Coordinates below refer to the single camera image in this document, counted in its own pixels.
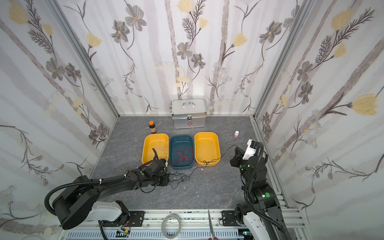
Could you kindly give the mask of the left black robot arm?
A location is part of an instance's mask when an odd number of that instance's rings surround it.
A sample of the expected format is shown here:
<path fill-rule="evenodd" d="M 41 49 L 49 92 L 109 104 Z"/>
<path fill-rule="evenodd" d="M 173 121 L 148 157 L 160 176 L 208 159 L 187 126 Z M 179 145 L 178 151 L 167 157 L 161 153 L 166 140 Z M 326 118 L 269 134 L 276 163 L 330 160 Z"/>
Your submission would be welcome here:
<path fill-rule="evenodd" d="M 64 230 L 83 222 L 100 221 L 112 226 L 132 222 L 133 216 L 122 201 L 111 203 L 100 199 L 125 191 L 153 186 L 166 186 L 169 181 L 168 162 L 155 154 L 146 164 L 111 178 L 89 179 L 80 176 L 72 183 L 54 188 L 44 199 L 45 208 L 55 215 Z"/>

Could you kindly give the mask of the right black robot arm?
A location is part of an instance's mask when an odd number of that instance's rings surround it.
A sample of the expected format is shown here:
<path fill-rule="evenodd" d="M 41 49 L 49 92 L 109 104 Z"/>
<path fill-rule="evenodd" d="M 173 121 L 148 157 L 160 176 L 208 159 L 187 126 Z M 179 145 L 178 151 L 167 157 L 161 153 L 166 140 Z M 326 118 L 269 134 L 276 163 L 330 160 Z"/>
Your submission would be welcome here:
<path fill-rule="evenodd" d="M 264 144 L 255 140 L 249 139 L 245 150 L 235 148 L 230 164 L 240 170 L 245 200 L 236 205 L 235 216 L 255 240 L 290 240 L 279 199 L 267 182 L 268 159 Z"/>

